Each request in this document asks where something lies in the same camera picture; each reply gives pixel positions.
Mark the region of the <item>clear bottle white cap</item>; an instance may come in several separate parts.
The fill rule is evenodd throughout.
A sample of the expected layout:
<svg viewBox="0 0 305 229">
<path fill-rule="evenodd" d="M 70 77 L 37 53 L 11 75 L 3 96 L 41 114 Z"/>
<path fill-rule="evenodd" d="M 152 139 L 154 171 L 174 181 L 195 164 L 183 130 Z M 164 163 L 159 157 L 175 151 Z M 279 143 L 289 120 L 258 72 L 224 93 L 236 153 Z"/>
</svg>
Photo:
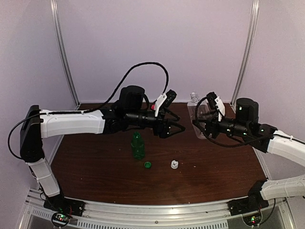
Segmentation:
<svg viewBox="0 0 305 229">
<path fill-rule="evenodd" d="M 188 108 L 189 116 L 190 116 L 191 123 L 192 123 L 193 120 L 195 120 L 195 109 L 196 109 L 198 102 L 201 100 L 201 97 L 198 95 L 197 92 L 192 92 L 190 94 L 190 97 L 191 97 L 191 100 L 187 103 L 187 108 Z M 208 119 L 213 116 L 212 109 L 210 108 L 207 100 L 204 100 L 200 104 L 200 106 L 198 108 L 197 116 L 198 116 L 198 119 Z M 195 132 L 196 136 L 199 139 L 205 139 L 205 136 L 202 134 L 201 130 L 198 127 L 193 125 L 193 128 L 194 128 L 194 132 Z"/>
</svg>

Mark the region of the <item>green plastic bottle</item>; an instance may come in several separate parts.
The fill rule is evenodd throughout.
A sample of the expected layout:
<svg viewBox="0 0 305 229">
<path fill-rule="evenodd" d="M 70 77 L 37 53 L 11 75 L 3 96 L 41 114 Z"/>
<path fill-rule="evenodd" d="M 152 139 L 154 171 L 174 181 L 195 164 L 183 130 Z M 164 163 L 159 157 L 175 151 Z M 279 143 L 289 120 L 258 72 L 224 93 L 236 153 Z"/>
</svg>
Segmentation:
<svg viewBox="0 0 305 229">
<path fill-rule="evenodd" d="M 145 144 L 144 140 L 139 132 L 134 132 L 132 141 L 132 155 L 135 159 L 142 160 L 145 157 Z"/>
</svg>

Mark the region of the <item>green bottle cap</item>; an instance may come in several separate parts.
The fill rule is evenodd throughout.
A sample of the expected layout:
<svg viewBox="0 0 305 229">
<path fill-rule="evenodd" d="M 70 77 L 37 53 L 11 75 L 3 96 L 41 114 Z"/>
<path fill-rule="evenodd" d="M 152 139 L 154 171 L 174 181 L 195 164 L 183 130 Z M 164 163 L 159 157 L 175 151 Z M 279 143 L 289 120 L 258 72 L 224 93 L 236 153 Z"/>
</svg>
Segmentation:
<svg viewBox="0 0 305 229">
<path fill-rule="evenodd" d="M 145 167 L 146 169 L 151 168 L 151 167 L 152 167 L 151 162 L 149 162 L 149 161 L 144 162 L 144 167 Z"/>
</svg>

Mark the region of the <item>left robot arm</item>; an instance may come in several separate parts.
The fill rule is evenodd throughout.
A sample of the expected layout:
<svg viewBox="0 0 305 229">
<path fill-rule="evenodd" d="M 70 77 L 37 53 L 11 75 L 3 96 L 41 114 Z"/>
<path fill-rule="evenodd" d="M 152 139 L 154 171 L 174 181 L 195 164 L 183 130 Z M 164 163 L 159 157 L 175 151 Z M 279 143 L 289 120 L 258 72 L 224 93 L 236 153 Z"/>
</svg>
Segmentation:
<svg viewBox="0 0 305 229">
<path fill-rule="evenodd" d="M 115 134 L 126 131 L 129 126 L 151 128 L 160 138 L 185 131 L 185 127 L 178 124 L 180 117 L 168 109 L 176 98 L 175 91 L 162 93 L 153 109 L 142 109 L 146 98 L 143 88 L 130 85 L 121 89 L 119 99 L 110 108 L 49 111 L 41 110 L 38 105 L 30 107 L 20 130 L 20 156 L 58 212 L 64 212 L 69 204 L 45 158 L 42 139 L 57 135 Z"/>
</svg>

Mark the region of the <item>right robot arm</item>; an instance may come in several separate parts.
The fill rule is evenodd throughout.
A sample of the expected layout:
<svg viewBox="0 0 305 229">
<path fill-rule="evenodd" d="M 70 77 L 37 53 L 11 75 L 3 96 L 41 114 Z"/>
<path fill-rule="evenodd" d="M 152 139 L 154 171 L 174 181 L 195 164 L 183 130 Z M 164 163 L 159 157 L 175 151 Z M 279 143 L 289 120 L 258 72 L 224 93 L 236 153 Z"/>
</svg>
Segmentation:
<svg viewBox="0 0 305 229">
<path fill-rule="evenodd" d="M 289 159 L 299 165 L 305 164 L 305 143 L 278 128 L 258 122 L 257 102 L 250 98 L 236 100 L 234 118 L 225 116 L 225 107 L 220 97 L 209 93 L 196 105 L 193 124 L 210 142 L 236 148 L 251 146 L 260 152 Z M 263 200 L 305 195 L 305 176 L 257 181 L 244 200 L 247 210 L 255 210 Z"/>
</svg>

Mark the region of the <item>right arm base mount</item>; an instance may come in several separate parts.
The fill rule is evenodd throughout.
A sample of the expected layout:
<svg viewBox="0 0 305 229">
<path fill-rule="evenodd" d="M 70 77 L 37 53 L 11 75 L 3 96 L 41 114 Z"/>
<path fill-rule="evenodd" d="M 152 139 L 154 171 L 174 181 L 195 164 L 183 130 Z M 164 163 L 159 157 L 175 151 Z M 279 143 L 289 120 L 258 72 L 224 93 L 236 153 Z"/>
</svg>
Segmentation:
<svg viewBox="0 0 305 229">
<path fill-rule="evenodd" d="M 231 216 L 258 211 L 269 206 L 268 200 L 264 200 L 260 191 L 267 180 L 256 181 L 248 191 L 247 197 L 230 200 L 227 205 Z"/>
</svg>

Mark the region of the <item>aluminium front rail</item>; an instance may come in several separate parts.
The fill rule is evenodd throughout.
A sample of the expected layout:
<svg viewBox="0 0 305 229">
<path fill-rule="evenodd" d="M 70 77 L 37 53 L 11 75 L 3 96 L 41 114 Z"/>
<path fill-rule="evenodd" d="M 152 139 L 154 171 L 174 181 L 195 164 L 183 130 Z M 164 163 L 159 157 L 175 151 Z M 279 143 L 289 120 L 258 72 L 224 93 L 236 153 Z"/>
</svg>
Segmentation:
<svg viewBox="0 0 305 229">
<path fill-rule="evenodd" d="M 295 229 L 287 201 L 277 200 L 268 221 L 258 227 L 245 223 L 248 215 L 229 211 L 229 200 L 181 205 L 123 205 L 84 200 L 81 217 L 73 216 L 63 229 Z M 40 197 L 28 196 L 18 229 L 56 229 L 53 211 Z"/>
</svg>

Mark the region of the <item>right aluminium frame post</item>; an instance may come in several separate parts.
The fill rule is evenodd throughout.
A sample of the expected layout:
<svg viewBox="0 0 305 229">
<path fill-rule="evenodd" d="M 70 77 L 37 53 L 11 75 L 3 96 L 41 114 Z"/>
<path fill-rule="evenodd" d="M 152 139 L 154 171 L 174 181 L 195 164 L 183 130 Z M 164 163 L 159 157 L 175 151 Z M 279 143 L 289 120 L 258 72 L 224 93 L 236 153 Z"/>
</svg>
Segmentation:
<svg viewBox="0 0 305 229">
<path fill-rule="evenodd" d="M 249 62 L 250 54 L 251 54 L 251 47 L 254 42 L 255 32 L 257 28 L 257 22 L 259 17 L 259 0 L 253 0 L 252 1 L 252 8 L 251 8 L 251 14 L 250 14 L 250 22 L 248 27 L 248 33 L 247 33 L 247 39 L 245 43 L 244 53 L 241 61 L 241 66 L 237 78 L 237 82 L 234 88 L 233 96 L 230 102 L 231 107 L 235 107 L 236 100 L 238 98 L 238 95 L 240 93 L 243 79 L 246 74 L 247 65 Z"/>
</svg>

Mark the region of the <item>aluminium frame post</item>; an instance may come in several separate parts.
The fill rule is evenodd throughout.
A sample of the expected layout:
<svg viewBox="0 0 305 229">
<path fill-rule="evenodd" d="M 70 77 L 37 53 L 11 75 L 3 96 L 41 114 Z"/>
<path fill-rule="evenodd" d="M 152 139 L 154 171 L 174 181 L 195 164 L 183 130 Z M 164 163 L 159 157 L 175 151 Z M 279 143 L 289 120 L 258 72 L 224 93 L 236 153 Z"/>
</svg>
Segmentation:
<svg viewBox="0 0 305 229">
<path fill-rule="evenodd" d="M 57 0 L 50 0 L 50 5 L 51 5 L 51 14 L 53 18 L 53 24 L 55 28 L 55 35 L 57 39 L 57 44 L 59 48 L 59 53 L 60 53 L 60 59 L 61 63 L 63 66 L 65 78 L 67 80 L 68 88 L 71 93 L 74 105 L 78 107 L 80 105 L 80 101 L 77 96 L 77 92 L 75 89 L 75 85 L 72 79 L 70 67 L 69 67 L 69 62 L 65 50 L 65 45 L 64 45 L 64 39 L 63 39 L 63 34 L 61 30 L 61 21 L 60 21 L 60 16 L 59 16 L 59 10 L 58 10 L 58 1 Z"/>
<path fill-rule="evenodd" d="M 252 1 L 252 8 L 251 8 L 251 14 L 250 14 L 250 22 L 248 27 L 248 33 L 247 33 L 247 39 L 245 43 L 244 53 L 241 61 L 241 66 L 237 78 L 237 82 L 234 88 L 233 96 L 230 102 L 231 107 L 235 107 L 236 100 L 238 98 L 238 95 L 240 93 L 243 79 L 246 74 L 247 65 L 249 62 L 250 54 L 251 54 L 251 47 L 254 42 L 255 32 L 257 28 L 257 22 L 259 17 L 259 0 L 253 0 Z"/>
</svg>

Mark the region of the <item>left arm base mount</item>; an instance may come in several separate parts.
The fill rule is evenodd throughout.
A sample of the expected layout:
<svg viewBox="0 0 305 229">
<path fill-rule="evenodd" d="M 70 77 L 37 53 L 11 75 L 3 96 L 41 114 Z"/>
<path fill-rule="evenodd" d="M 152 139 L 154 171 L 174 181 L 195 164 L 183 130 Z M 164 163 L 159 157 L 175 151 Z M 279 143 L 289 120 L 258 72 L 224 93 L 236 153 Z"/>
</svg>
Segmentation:
<svg viewBox="0 0 305 229">
<path fill-rule="evenodd" d="M 53 197 L 47 196 L 44 189 L 42 189 L 43 194 L 45 195 L 43 207 L 59 213 L 81 217 L 84 211 L 85 203 L 80 200 L 66 198 L 60 185 L 59 189 L 60 193 Z"/>
</svg>

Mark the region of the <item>left aluminium frame post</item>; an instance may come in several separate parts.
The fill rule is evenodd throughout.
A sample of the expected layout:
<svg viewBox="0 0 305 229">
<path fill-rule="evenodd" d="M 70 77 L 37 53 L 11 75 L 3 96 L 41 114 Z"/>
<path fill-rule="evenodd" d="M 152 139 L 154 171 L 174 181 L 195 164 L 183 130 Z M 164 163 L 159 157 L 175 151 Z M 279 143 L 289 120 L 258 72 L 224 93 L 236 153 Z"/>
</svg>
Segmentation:
<svg viewBox="0 0 305 229">
<path fill-rule="evenodd" d="M 71 93 L 74 105 L 78 107 L 80 105 L 80 101 L 77 96 L 77 92 L 75 89 L 75 85 L 72 79 L 70 67 L 69 67 L 69 62 L 65 50 L 65 45 L 64 45 L 64 39 L 63 39 L 63 34 L 61 30 L 61 21 L 60 21 L 60 16 L 59 16 L 59 10 L 58 10 L 58 1 L 57 0 L 50 0 L 50 5 L 51 5 L 51 14 L 53 18 L 53 24 L 55 28 L 55 35 L 57 39 L 57 44 L 59 48 L 59 53 L 60 53 L 60 59 L 61 63 L 63 66 L 65 78 L 67 80 L 68 88 Z"/>
</svg>

